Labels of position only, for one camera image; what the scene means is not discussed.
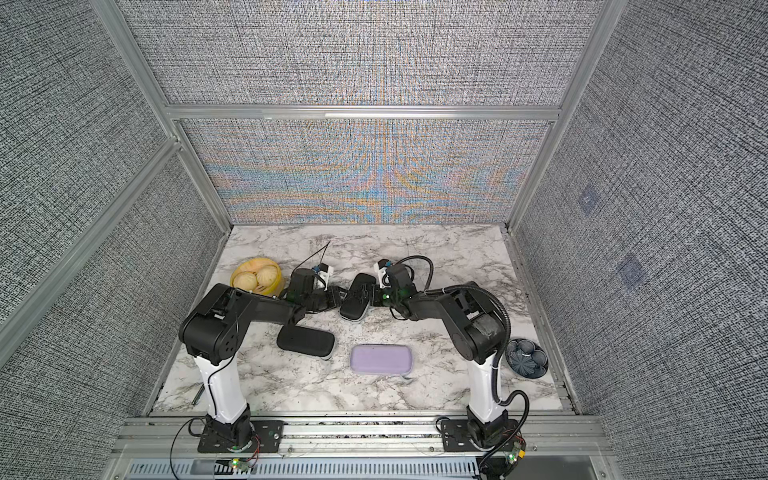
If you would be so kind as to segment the grey case back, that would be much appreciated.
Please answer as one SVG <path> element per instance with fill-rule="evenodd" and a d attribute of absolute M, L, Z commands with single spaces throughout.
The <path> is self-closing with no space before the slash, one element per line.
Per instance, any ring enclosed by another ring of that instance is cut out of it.
<path fill-rule="evenodd" d="M 374 296 L 377 279 L 366 273 L 355 276 L 339 308 L 341 317 L 357 322 L 365 316 Z"/>

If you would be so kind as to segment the grey zippered case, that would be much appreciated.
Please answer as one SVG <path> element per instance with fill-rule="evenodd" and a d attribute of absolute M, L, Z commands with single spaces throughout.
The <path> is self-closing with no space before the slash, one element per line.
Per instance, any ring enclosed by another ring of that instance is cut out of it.
<path fill-rule="evenodd" d="M 335 343 L 331 332 L 298 325 L 286 325 L 277 335 L 280 349 L 319 358 L 329 357 Z"/>

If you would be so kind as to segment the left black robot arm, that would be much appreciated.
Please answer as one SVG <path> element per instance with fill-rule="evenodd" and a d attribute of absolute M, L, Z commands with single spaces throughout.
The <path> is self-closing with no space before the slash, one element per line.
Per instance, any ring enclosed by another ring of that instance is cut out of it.
<path fill-rule="evenodd" d="M 278 325 L 280 349 L 327 358 L 336 344 L 333 333 L 299 322 L 308 314 L 335 307 L 328 281 L 307 268 L 297 270 L 276 296 L 221 283 L 206 294 L 179 329 L 179 340 L 200 371 L 209 402 L 199 435 L 200 453 L 253 451 L 256 441 L 264 438 L 254 430 L 236 361 L 250 325 Z"/>

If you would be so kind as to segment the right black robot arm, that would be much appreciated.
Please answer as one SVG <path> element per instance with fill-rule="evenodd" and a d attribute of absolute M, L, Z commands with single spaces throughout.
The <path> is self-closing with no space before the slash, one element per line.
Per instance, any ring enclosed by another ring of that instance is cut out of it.
<path fill-rule="evenodd" d="M 454 348 L 467 362 L 470 400 L 467 433 L 490 451 L 518 435 L 530 413 L 520 390 L 503 398 L 500 363 L 511 340 L 511 321 L 501 301 L 474 282 L 419 291 L 403 264 L 383 268 L 374 303 L 410 321 L 440 320 Z"/>

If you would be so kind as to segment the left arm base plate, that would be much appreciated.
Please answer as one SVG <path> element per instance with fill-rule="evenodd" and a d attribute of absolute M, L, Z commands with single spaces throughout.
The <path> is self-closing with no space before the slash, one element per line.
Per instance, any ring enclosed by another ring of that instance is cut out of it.
<path fill-rule="evenodd" d="M 277 453 L 283 438 L 285 423 L 280 420 L 251 421 L 245 434 L 234 439 L 206 426 L 200 436 L 197 452 L 201 454 Z"/>

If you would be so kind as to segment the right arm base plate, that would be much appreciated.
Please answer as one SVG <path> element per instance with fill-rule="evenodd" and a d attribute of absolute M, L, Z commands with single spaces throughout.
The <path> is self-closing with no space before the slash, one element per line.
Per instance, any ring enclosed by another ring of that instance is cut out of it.
<path fill-rule="evenodd" d="M 436 426 L 441 436 L 443 450 L 447 453 L 479 452 L 472 440 L 467 421 L 440 417 Z"/>

